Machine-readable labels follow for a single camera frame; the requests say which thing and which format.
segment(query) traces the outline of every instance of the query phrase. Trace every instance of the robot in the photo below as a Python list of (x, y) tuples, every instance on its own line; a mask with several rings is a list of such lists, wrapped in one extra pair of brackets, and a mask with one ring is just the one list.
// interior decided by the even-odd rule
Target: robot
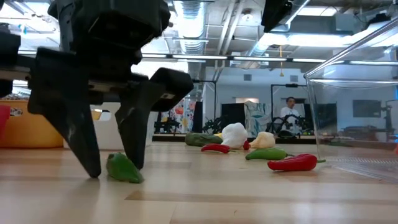
[(55, 0), (48, 14), (58, 19), (61, 51), (18, 55), (21, 37), (0, 32), (0, 97), (11, 93), (13, 80), (27, 80), (28, 111), (51, 123), (93, 178), (101, 164), (90, 105), (120, 102), (118, 131), (126, 155), (141, 169), (149, 113), (172, 109), (193, 89), (187, 73), (160, 68), (150, 80), (131, 73), (141, 47), (169, 25), (167, 3)]

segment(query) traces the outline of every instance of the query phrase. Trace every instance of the clear plastic bin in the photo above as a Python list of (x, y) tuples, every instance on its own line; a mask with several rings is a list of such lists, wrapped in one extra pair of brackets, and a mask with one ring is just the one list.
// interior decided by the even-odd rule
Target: clear plastic bin
[(305, 74), (318, 157), (398, 183), (398, 19)]

